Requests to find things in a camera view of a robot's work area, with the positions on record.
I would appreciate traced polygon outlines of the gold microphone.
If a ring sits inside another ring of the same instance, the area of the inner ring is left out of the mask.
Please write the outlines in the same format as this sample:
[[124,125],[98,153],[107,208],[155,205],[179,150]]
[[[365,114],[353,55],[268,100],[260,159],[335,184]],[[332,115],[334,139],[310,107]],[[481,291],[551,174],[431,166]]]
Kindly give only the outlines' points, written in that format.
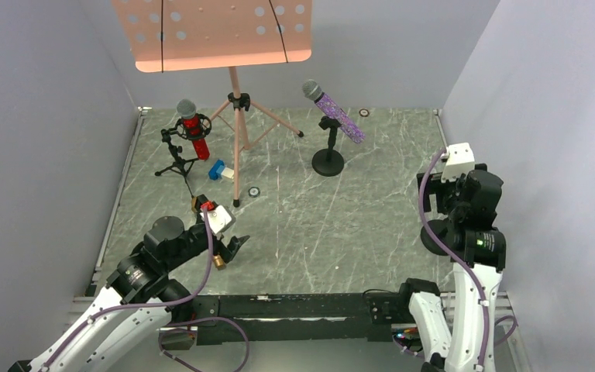
[[[192,201],[191,201],[191,207],[192,207],[192,210],[193,210],[194,214],[196,215],[197,223],[205,223],[205,221],[204,221],[204,220],[202,219],[202,217],[199,215],[199,212],[200,212],[200,211],[195,211],[195,210],[194,210],[194,197],[192,198]],[[212,210],[212,209],[214,209],[215,207],[219,206],[219,204],[218,204],[217,202],[215,202],[215,201],[212,201],[212,200],[210,200],[210,201],[211,201],[211,210]],[[214,235],[214,236],[215,236],[217,239],[221,239],[221,238],[222,238],[222,234],[218,234],[218,235]],[[222,255],[217,255],[217,256],[214,256],[214,255],[212,254],[212,256],[213,256],[213,258],[212,258],[212,260],[213,260],[213,263],[214,263],[215,267],[216,267],[218,270],[223,270],[223,269],[225,269],[225,268],[226,268],[226,263],[225,263],[225,261],[222,259]]]

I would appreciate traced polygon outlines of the black tripod shock-mount stand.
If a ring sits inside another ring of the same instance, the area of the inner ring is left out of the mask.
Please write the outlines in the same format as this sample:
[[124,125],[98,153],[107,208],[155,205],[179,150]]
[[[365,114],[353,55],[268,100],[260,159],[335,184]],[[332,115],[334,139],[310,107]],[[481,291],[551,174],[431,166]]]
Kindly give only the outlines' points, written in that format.
[[184,137],[184,129],[180,126],[180,119],[177,120],[176,124],[172,128],[161,129],[161,142],[167,144],[167,149],[170,152],[170,155],[173,159],[173,162],[170,166],[165,167],[161,170],[156,170],[154,175],[156,177],[160,177],[161,175],[165,174],[166,172],[173,172],[175,174],[179,174],[184,183],[187,186],[187,189],[191,196],[194,195],[191,186],[189,184],[189,174],[191,172],[192,167],[194,164],[199,160],[197,155],[195,154],[192,158],[184,158],[182,156],[184,148],[181,145],[177,145],[173,143],[173,138],[181,138],[183,140],[188,141],[191,145],[191,141]]

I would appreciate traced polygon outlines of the red glitter microphone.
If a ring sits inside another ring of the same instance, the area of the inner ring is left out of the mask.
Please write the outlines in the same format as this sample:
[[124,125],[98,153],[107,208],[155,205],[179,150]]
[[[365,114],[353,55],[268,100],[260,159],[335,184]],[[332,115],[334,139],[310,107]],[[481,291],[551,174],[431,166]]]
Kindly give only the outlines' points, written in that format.
[[196,104],[186,98],[177,103],[177,113],[180,116],[180,126],[184,129],[184,137],[191,141],[197,158],[207,160],[210,151],[205,137],[211,130],[210,119],[198,113]]

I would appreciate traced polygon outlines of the black round-base mic stand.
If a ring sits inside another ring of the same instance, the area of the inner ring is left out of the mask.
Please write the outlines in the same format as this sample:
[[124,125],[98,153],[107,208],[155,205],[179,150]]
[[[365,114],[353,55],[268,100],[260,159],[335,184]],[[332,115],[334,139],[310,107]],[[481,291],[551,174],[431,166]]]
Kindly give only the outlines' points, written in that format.
[[312,168],[317,174],[324,177],[337,176],[342,172],[345,164],[341,153],[335,150],[340,123],[328,116],[323,116],[318,126],[323,130],[328,130],[328,142],[325,149],[317,151],[312,157]]

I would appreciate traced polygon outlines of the purple glitter microphone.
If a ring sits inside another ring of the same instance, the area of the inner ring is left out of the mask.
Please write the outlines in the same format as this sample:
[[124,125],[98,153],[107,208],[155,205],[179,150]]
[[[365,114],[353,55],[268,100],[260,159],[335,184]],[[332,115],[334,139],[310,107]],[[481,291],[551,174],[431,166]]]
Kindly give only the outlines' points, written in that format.
[[340,129],[354,142],[360,144],[365,139],[363,131],[351,120],[351,118],[330,98],[317,81],[306,80],[302,85],[304,96],[315,103],[315,105],[330,119],[339,122]]

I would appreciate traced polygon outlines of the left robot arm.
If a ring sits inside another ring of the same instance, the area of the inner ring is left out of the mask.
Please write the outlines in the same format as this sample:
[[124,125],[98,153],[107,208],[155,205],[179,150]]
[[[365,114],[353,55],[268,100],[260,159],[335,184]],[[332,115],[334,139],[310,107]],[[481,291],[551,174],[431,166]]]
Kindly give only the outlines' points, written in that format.
[[170,272],[202,253],[207,270],[222,270],[249,239],[233,236],[223,243],[222,233],[236,220],[225,206],[199,195],[191,207],[194,225],[186,227],[176,216],[158,218],[69,329],[39,356],[9,369],[107,371],[158,329],[191,321],[199,292],[170,278]]

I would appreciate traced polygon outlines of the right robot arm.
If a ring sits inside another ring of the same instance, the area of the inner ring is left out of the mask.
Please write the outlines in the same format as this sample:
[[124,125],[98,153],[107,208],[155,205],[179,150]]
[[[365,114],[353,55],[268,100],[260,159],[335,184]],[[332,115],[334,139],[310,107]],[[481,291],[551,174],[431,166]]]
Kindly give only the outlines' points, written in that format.
[[431,211],[430,195],[444,219],[424,221],[421,241],[451,259],[453,320],[430,281],[409,279],[408,310],[423,347],[423,371],[494,371],[494,315],[507,242],[494,227],[504,182],[483,168],[445,181],[442,173],[418,174],[419,211]]

